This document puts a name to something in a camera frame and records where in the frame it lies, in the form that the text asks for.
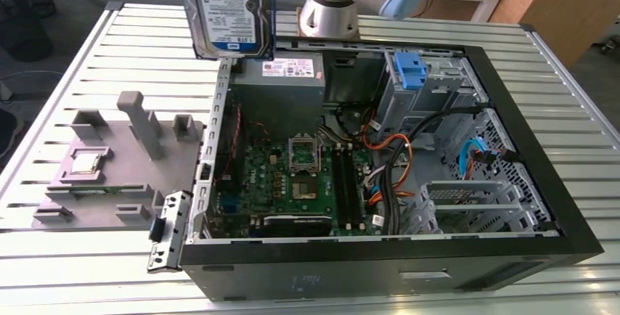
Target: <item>hard drive label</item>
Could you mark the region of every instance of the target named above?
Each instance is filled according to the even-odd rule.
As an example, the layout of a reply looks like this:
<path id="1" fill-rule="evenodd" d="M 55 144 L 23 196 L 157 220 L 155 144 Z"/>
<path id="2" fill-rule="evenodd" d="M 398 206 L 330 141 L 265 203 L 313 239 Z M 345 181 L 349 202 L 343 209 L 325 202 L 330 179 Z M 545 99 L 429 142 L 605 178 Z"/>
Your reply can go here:
<path id="1" fill-rule="evenodd" d="M 251 0 L 203 0 L 209 38 L 219 49 L 247 51 L 257 47 Z"/>

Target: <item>blue drive bay latch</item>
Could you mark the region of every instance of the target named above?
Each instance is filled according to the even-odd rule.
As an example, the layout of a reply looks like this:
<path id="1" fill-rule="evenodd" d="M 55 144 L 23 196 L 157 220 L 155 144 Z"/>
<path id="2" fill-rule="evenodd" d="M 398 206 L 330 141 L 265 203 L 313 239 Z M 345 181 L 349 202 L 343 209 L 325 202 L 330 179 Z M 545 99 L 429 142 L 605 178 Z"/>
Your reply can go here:
<path id="1" fill-rule="evenodd" d="M 417 52 L 395 53 L 397 69 L 403 77 L 403 88 L 406 90 L 422 89 L 427 81 L 427 65 Z"/>

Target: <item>ram slot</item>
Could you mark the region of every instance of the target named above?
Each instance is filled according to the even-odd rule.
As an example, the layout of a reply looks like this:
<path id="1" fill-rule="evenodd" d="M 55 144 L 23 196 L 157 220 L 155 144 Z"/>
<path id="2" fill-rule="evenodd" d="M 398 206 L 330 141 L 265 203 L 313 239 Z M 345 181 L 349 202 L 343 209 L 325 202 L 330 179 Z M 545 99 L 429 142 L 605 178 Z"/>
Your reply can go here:
<path id="1" fill-rule="evenodd" d="M 346 225 L 350 223 L 350 200 L 347 198 L 347 189 L 346 189 L 346 171 L 345 171 L 345 162 L 343 162 L 343 150 L 334 149 L 331 151 L 331 166 L 333 166 L 333 176 L 334 176 L 334 188 L 337 194 L 337 212 L 339 217 L 339 226 L 346 228 Z"/>
<path id="2" fill-rule="evenodd" d="M 358 191 L 357 165 L 353 161 L 353 151 L 346 150 L 342 153 L 342 162 L 345 170 L 345 186 L 347 192 L 347 207 L 350 209 L 350 223 L 357 229 L 362 223 L 362 205 Z"/>

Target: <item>metal bracket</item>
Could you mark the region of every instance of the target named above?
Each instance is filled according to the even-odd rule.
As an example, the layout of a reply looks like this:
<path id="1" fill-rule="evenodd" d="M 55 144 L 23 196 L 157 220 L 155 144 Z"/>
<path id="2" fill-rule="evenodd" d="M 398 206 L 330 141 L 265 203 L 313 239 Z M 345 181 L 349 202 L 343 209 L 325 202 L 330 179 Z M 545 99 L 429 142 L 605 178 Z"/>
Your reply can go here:
<path id="1" fill-rule="evenodd" d="M 149 258 L 147 272 L 182 271 L 179 259 L 182 256 L 183 238 L 187 232 L 193 194 L 182 191 L 166 197 L 162 215 L 154 221 L 150 238 L 154 241 Z"/>

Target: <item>small circuit board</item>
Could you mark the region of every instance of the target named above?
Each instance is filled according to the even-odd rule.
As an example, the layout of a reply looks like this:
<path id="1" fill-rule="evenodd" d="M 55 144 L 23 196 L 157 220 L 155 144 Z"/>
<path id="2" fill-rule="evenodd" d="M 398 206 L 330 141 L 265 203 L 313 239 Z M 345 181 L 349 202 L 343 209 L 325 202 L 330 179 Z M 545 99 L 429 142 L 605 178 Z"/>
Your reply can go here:
<path id="1" fill-rule="evenodd" d="M 287 144 L 258 145 L 249 147 L 243 166 L 242 189 L 237 192 L 219 192 L 218 216 L 213 218 L 213 231 L 221 231 L 226 237 L 261 237 L 262 224 L 274 217 L 311 217 L 331 219 L 329 236 L 353 236 L 374 234 L 366 223 L 345 224 L 339 222 L 339 185 L 335 183 L 335 147 L 321 147 L 319 172 L 290 172 L 290 147 Z M 363 194 L 361 183 L 365 168 L 371 159 L 367 150 L 350 150 L 357 191 L 350 193 L 350 202 L 357 205 L 354 213 L 365 222 Z M 309 163 L 314 159 L 311 147 L 295 149 L 295 159 Z"/>

